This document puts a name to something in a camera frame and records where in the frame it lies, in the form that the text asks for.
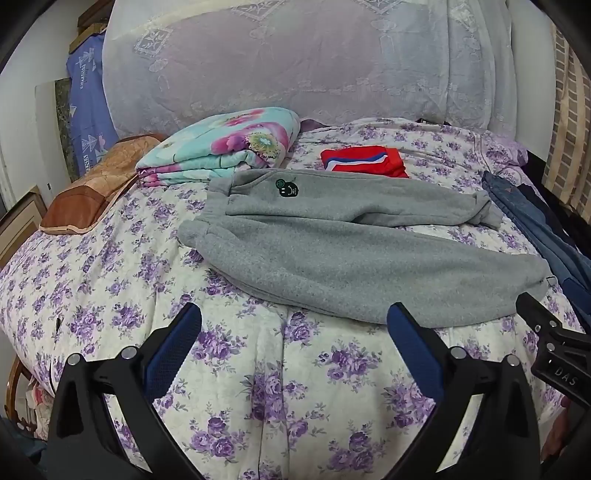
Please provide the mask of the grey fleece sweatpants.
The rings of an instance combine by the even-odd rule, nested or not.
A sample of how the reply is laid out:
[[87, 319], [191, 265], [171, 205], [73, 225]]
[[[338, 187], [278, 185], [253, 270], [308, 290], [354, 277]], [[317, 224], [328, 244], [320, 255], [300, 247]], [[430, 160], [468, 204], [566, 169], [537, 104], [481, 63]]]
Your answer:
[[548, 263], [426, 235], [426, 226], [498, 229], [487, 193], [313, 170], [249, 170], [214, 179], [179, 241], [259, 299], [384, 323], [402, 303], [427, 328], [513, 315], [519, 295], [543, 298]]

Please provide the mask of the blue denim jeans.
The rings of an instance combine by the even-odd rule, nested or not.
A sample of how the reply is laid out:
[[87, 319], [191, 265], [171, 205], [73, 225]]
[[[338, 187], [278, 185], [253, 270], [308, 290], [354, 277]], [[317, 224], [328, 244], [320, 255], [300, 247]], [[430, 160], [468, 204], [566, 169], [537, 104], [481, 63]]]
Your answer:
[[529, 185], [485, 172], [482, 186], [548, 262], [586, 333], [590, 332], [590, 259], [567, 235], [550, 207]]

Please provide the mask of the purple floral bed quilt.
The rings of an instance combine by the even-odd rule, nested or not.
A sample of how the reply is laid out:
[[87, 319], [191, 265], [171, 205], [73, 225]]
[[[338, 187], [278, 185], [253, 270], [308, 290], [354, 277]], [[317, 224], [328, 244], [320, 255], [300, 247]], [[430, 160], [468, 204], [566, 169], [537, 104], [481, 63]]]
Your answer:
[[[461, 193], [480, 190], [484, 171], [530, 183], [520, 168], [527, 153], [513, 142], [403, 120], [301, 133], [287, 168], [321, 170], [325, 149], [365, 145], [397, 148], [411, 178]], [[434, 402], [385, 328], [263, 303], [181, 246], [177, 226], [200, 213], [204, 187], [132, 187], [85, 235], [29, 237], [1, 270], [1, 328], [54, 394], [69, 354], [111, 358], [192, 301], [204, 333], [154, 406], [206, 478], [378, 479]], [[537, 337], [522, 319], [438, 333], [475, 358], [519, 357], [543, 443], [562, 395], [530, 374]]]

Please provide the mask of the beige checkered curtain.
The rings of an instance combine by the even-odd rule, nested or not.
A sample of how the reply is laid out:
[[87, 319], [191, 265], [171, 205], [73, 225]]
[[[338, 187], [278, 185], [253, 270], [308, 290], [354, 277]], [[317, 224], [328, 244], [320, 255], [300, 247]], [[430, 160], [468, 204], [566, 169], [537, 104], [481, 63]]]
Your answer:
[[556, 100], [543, 186], [590, 221], [590, 78], [564, 35], [552, 28]]

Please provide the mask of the brown orange pillow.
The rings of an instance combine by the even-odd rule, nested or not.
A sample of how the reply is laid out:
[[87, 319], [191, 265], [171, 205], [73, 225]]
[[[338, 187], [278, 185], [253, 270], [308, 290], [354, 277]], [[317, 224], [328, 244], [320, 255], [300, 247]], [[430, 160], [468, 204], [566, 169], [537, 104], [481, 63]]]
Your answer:
[[149, 134], [117, 142], [81, 178], [60, 192], [43, 217], [39, 230], [49, 235], [84, 235], [137, 180], [139, 160], [165, 137]]

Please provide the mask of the folded red striped garment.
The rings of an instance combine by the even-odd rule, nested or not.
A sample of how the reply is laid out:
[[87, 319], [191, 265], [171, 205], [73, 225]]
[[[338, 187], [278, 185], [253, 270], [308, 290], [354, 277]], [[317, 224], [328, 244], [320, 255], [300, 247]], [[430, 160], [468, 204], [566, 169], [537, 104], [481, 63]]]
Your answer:
[[408, 178], [404, 161], [397, 149], [382, 146], [346, 147], [321, 152], [325, 170], [362, 173], [390, 178]]

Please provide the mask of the blue patterned fabric bag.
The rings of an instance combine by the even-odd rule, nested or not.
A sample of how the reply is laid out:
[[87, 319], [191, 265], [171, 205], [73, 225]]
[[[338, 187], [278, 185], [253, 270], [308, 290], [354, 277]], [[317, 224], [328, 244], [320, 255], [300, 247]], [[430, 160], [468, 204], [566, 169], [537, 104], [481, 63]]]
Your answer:
[[81, 176], [100, 163], [119, 140], [103, 88], [104, 37], [88, 37], [66, 62], [71, 80], [69, 133]]

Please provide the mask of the folded teal pink floral blanket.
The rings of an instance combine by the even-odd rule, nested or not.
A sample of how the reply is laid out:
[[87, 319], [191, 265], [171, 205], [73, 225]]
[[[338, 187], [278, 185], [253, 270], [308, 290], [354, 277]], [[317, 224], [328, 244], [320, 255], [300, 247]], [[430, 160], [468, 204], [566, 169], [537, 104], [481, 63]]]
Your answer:
[[296, 141], [301, 119], [267, 107], [219, 114], [172, 134], [136, 164], [143, 187], [207, 182], [249, 169], [276, 168]]

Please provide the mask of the white lace headboard cover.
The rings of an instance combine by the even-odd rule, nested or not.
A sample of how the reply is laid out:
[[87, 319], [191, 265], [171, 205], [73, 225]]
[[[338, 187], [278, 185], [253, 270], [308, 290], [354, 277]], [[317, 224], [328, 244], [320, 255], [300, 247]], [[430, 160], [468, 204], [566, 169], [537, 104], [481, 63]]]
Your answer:
[[118, 1], [103, 87], [122, 136], [270, 106], [325, 125], [517, 127], [502, 1]]

